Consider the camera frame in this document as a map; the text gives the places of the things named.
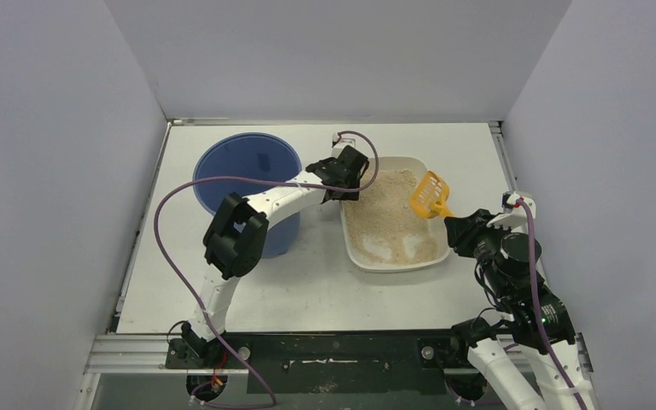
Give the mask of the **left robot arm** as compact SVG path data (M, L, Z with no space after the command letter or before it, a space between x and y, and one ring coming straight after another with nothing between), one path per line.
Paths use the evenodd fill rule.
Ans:
M278 223L304 208L329 201L355 201L369 159L343 143L331 157L317 161L284 182L266 182L267 191L250 196L228 194L221 202L202 240L210 274L194 295L194 316L181 327L180 359L213 366L224 352L218 338L226 328L227 310L241 277L251 272L264 254L267 235Z

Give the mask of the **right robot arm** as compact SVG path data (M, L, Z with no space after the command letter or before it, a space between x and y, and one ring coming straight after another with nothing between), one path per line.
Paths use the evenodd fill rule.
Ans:
M454 325L461 353L508 409L593 408L571 318L536 270L541 245L497 219L479 209L443 220L448 246L476 262L475 279L505 316Z

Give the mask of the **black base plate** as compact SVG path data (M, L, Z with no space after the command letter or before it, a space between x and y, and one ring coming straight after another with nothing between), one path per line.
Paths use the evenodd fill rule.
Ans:
M485 390L449 330L334 333L227 333L276 394L368 394Z

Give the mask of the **blue plastic bucket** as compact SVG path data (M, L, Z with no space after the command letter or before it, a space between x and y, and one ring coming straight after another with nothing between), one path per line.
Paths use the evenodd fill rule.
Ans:
M283 139L261 132L246 132L225 138L208 149L197 162L193 178L236 176L284 182L302 170L299 155ZM228 194L248 196L261 193L267 187L223 180L197 184L193 190L201 205L215 214ZM297 239L300 224L300 215L294 214L270 229L262 257L270 259L286 254Z

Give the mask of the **yellow slotted litter scoop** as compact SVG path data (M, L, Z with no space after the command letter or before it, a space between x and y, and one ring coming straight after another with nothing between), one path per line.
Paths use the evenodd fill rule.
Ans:
M410 197L412 211L421 219L453 217L448 207L450 189L447 183L432 171L427 171Z

